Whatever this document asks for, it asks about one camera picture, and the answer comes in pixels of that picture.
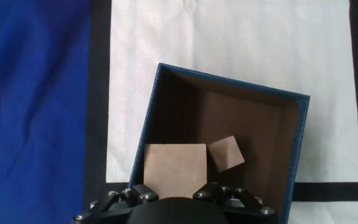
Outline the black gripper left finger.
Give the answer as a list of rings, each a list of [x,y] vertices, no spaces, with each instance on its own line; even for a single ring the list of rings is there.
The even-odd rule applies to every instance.
[[[133,185],[121,192],[109,191],[87,211],[72,218],[72,224],[122,224],[136,207],[154,202],[159,196],[146,185]]]

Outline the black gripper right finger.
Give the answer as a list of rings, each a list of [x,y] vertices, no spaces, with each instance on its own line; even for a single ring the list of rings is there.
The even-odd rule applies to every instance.
[[[243,188],[210,182],[193,194],[193,200],[214,204],[229,223],[278,223],[278,212],[263,206],[258,197]]]

